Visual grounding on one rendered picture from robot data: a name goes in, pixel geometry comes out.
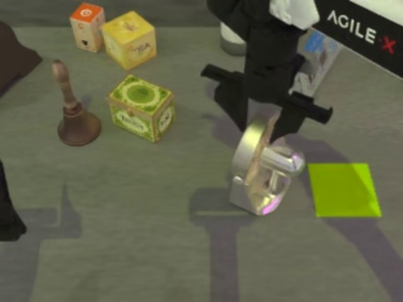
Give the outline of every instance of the green tea box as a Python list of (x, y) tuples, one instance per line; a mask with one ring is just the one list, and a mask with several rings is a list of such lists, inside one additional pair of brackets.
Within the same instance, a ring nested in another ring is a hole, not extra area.
[(175, 120), (173, 99), (172, 91), (128, 75), (107, 102), (116, 126), (158, 142)]

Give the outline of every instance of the box lid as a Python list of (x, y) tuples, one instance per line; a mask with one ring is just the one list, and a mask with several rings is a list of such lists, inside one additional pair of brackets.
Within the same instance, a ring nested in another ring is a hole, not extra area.
[(82, 3), (70, 16), (70, 19), (75, 19), (90, 23), (100, 12), (103, 11), (101, 6)]
[(126, 76), (108, 96), (109, 99), (151, 116), (172, 97), (172, 91), (131, 74)]
[(154, 30), (154, 27), (135, 11), (129, 11), (105, 23), (102, 30), (120, 44), (127, 44)]

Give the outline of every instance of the green box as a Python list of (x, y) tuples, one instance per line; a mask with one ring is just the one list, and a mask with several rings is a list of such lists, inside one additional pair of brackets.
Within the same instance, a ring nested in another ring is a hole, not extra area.
[(173, 99), (172, 91), (128, 75), (107, 102), (116, 126), (158, 142), (175, 120)]
[(309, 164), (318, 217), (381, 217), (368, 164)]

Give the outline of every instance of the gray surface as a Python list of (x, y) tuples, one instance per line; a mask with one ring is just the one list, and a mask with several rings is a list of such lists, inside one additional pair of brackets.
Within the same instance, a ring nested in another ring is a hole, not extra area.
[(1, 0), (0, 20), (11, 26), (69, 26), (82, 2), (100, 5), (107, 20), (134, 10), (155, 26), (216, 26), (206, 0)]
[[(30, 229), (0, 243), (0, 301), (403, 301), (403, 87), (352, 53), (341, 53), (317, 93), (334, 107), (331, 122), (308, 121), (290, 142), (310, 162), (368, 162), (382, 219), (316, 218), (306, 173), (271, 216), (190, 214), (227, 204), (240, 137), (199, 76), (207, 63), (242, 66), (220, 49), (218, 32), (158, 29), (159, 55), (132, 71), (176, 93), (178, 119), (154, 145), (112, 124), (105, 96), (126, 73), (105, 53), (76, 49), (70, 29), (17, 30), (44, 62), (0, 99), (0, 157)], [(77, 97), (103, 121), (87, 147), (58, 141), (53, 59), (65, 61)], [(224, 233), (211, 255), (203, 224)], [(211, 280), (233, 295), (210, 297)]]

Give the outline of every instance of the red x logo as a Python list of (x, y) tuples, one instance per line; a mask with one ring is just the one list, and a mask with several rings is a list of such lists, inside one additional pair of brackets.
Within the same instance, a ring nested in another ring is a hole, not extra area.
[(389, 51), (389, 53), (393, 54), (394, 53), (394, 49), (393, 46), (396, 44), (396, 41), (390, 41), (388, 36), (385, 36), (383, 38), (385, 44), (382, 46), (382, 49), (387, 49)]

